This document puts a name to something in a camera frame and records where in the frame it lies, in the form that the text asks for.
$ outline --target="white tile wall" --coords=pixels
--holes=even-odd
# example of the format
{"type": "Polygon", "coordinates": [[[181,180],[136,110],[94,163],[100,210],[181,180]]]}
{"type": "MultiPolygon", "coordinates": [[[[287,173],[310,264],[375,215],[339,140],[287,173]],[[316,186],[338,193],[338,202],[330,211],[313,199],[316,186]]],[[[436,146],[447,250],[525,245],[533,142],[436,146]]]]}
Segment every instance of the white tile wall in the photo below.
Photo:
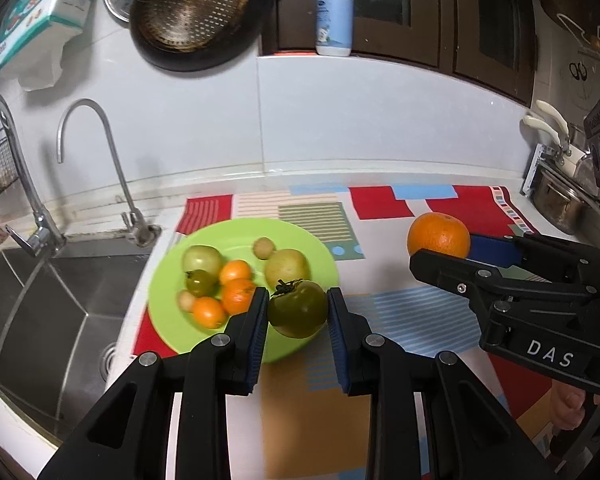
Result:
{"type": "Polygon", "coordinates": [[[84,34],[67,44],[55,86],[23,92],[15,81],[0,80],[0,91],[46,201],[117,182],[100,121],[88,108],[71,116],[65,163],[56,164],[58,121],[82,97],[105,109],[129,180],[261,163],[256,55],[254,45],[218,69],[158,70],[98,0],[84,34]]]}
{"type": "Polygon", "coordinates": [[[404,160],[522,174],[526,108],[473,84],[360,58],[258,59],[265,163],[404,160]]]}
{"type": "MultiPolygon", "coordinates": [[[[254,45],[223,67],[195,74],[153,68],[128,30],[96,0],[83,34],[62,57],[53,88],[23,92],[0,80],[43,200],[116,183],[97,116],[81,108],[56,164],[56,129],[74,99],[106,110],[128,180],[279,162],[347,160],[466,164],[522,174],[536,133],[524,107],[460,80],[368,59],[257,57],[254,45]]],[[[19,186],[0,212],[24,203],[19,186]]]]}
{"type": "Polygon", "coordinates": [[[578,52],[576,39],[549,18],[540,0],[534,0],[534,11],[539,46],[534,100],[550,102],[567,122],[582,126],[583,118],[600,99],[600,62],[578,52]],[[571,63],[586,66],[586,81],[571,76],[571,63]]]}

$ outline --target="human hand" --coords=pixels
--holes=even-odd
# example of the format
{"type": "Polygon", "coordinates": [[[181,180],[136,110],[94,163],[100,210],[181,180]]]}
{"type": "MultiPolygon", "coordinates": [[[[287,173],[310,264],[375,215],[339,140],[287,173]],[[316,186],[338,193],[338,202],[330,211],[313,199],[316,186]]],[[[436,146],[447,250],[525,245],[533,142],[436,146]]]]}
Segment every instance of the human hand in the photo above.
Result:
{"type": "MultiPolygon", "coordinates": [[[[575,430],[584,418],[584,399],[583,390],[553,380],[549,417],[554,426],[560,430],[575,430]]],[[[593,402],[600,405],[600,396],[593,396],[593,402]]]]}

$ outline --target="water faucet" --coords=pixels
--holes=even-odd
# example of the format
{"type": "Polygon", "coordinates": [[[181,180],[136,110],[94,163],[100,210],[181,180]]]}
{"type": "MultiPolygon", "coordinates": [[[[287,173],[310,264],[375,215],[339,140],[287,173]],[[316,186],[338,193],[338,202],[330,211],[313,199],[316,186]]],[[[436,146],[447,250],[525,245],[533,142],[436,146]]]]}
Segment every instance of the water faucet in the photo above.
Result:
{"type": "Polygon", "coordinates": [[[29,238],[21,237],[8,225],[5,225],[5,229],[11,237],[16,240],[18,245],[31,256],[38,256],[40,251],[47,246],[50,246],[53,250],[58,250],[64,246],[64,236],[62,236],[62,233],[58,229],[58,226],[56,226],[51,214],[43,205],[38,196],[38,192],[36,191],[36,187],[33,185],[27,163],[22,154],[16,126],[13,123],[13,116],[2,95],[0,95],[0,122],[4,128],[7,140],[9,141],[11,156],[13,157],[13,162],[18,171],[18,175],[20,176],[20,182],[22,183],[24,193],[27,195],[27,199],[31,204],[37,226],[36,231],[29,238]]]}
{"type": "Polygon", "coordinates": [[[116,173],[118,174],[122,192],[125,195],[126,202],[129,204],[129,214],[122,213],[122,219],[125,223],[126,230],[128,231],[128,238],[138,247],[148,247],[155,242],[158,234],[160,234],[160,228],[158,226],[148,225],[144,220],[144,216],[134,204],[134,199],[131,197],[129,187],[126,184],[125,175],[122,172],[122,166],[120,166],[120,158],[118,157],[118,150],[116,149],[116,144],[113,141],[113,135],[111,134],[109,119],[107,119],[106,113],[104,113],[104,110],[96,101],[92,99],[78,99],[71,103],[62,114],[60,123],[58,124],[58,141],[56,143],[58,164],[62,164],[64,161],[64,130],[66,128],[67,119],[69,118],[69,115],[80,106],[87,106],[94,110],[98,114],[102,126],[104,127],[104,134],[107,137],[107,144],[109,145],[113,165],[116,167],[116,173]]]}

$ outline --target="bottle label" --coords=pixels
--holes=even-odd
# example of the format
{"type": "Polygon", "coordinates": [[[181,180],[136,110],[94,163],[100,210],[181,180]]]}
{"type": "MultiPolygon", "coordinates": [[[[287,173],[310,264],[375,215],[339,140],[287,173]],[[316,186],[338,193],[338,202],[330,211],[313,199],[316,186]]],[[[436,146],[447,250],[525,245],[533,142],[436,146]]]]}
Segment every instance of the bottle label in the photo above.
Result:
{"type": "Polygon", "coordinates": [[[318,0],[315,29],[318,46],[351,48],[353,0],[318,0]]]}

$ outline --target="green plate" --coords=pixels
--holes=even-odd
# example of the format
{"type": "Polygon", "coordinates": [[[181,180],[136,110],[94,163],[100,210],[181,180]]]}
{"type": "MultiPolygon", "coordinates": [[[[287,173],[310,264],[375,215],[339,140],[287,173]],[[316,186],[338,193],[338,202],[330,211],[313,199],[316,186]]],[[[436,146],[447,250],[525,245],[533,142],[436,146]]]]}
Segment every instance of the green plate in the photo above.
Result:
{"type": "MultiPolygon", "coordinates": [[[[279,249],[301,251],[309,261],[312,280],[324,290],[338,286],[338,270],[327,247],[294,224],[271,218],[237,218],[209,225],[187,236],[167,253],[149,287],[149,317],[155,331],[174,351],[179,354],[189,352],[202,340],[224,330],[224,327],[217,330],[202,328],[178,308],[176,295],[185,288],[181,260],[187,248],[208,245],[218,249],[227,261],[245,260],[254,271],[256,285],[267,286],[263,274],[265,262],[251,252],[254,241],[263,236],[270,238],[279,249]]],[[[306,345],[314,336],[292,339],[269,325],[262,361],[277,361],[306,345]]]]}

